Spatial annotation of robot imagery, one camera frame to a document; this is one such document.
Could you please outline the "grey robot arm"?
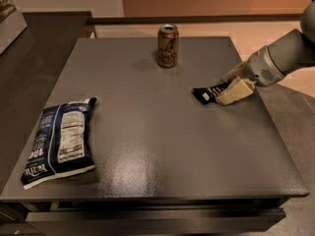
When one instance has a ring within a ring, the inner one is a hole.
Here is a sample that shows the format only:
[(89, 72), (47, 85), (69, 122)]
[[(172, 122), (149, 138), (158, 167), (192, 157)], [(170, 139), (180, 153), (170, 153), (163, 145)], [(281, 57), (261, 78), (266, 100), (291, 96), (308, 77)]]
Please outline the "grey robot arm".
[(257, 50), (222, 80), (228, 87), (216, 102), (229, 105), (254, 92), (255, 87), (269, 87), (301, 68), (315, 66), (315, 1), (302, 13), (301, 30), (293, 29), (269, 45)]

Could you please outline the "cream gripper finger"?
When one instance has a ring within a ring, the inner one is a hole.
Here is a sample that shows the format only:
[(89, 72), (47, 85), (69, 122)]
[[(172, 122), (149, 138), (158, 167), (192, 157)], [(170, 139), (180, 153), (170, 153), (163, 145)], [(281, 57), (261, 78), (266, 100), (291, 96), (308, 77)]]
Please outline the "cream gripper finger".
[(221, 80), (227, 83), (227, 82), (232, 82), (237, 77), (242, 78), (244, 76), (244, 66), (245, 66), (244, 62), (237, 65), (236, 67), (231, 69), (229, 72), (225, 73), (222, 76)]
[(219, 94), (216, 103), (220, 105), (229, 105), (239, 101), (254, 92), (255, 83), (249, 79), (235, 78), (229, 86)]

